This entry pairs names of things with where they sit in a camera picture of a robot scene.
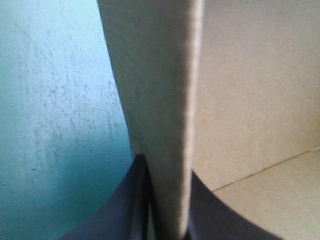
cardboard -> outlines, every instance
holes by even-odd
[[[320,236],[320,150],[214,191],[249,221],[284,240]]]
[[[215,190],[320,146],[320,1],[207,0],[194,171]]]
[[[132,153],[144,154],[163,239],[188,224],[201,0],[98,0]]]

teal wall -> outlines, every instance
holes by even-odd
[[[131,163],[95,0],[0,1],[0,240],[53,240]]]

cardboard panel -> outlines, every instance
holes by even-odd
[[[207,0],[195,172],[215,190],[320,140],[320,1]]]
[[[163,239],[187,227],[201,0],[99,0],[133,154],[145,154]]]
[[[320,236],[320,150],[214,191],[233,210],[284,240]]]

textured wall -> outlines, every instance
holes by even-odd
[[[131,163],[97,3],[0,9],[0,240],[56,239]]]

wall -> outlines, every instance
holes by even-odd
[[[0,2],[0,240],[51,240],[131,163],[95,0]]]

